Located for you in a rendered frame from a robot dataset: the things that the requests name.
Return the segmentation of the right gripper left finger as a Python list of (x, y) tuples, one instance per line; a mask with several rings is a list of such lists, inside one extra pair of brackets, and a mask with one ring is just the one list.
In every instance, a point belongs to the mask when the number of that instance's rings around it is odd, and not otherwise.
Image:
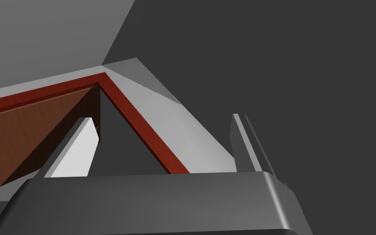
[(93, 119), (79, 118), (34, 178), (86, 177), (98, 143)]

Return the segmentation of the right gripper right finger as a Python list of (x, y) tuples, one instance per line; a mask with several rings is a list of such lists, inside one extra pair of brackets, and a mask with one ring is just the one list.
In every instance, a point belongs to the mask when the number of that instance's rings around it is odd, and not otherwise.
[(244, 113), (231, 116), (230, 144), (237, 172), (268, 172), (276, 176), (252, 124)]

